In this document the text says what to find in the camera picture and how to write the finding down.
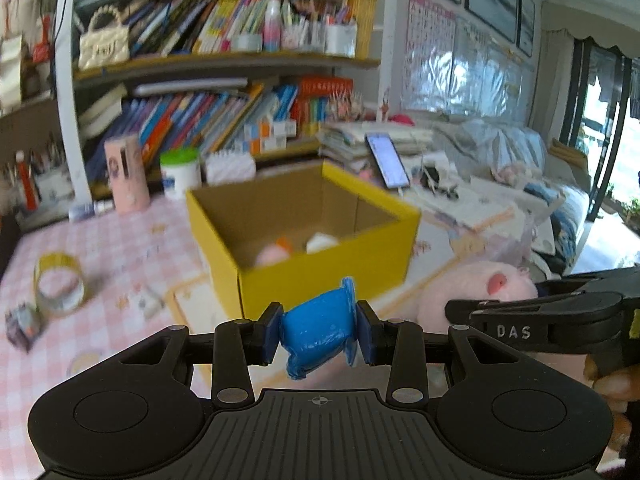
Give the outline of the person right hand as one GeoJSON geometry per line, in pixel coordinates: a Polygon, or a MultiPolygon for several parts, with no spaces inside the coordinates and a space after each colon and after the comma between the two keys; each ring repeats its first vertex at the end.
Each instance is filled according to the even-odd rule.
{"type": "Polygon", "coordinates": [[[620,452],[629,442],[631,421],[626,415],[628,405],[639,400],[639,367],[616,370],[604,376],[592,356],[585,359],[584,375],[592,388],[605,398],[614,418],[614,429],[609,448],[620,452]]]}

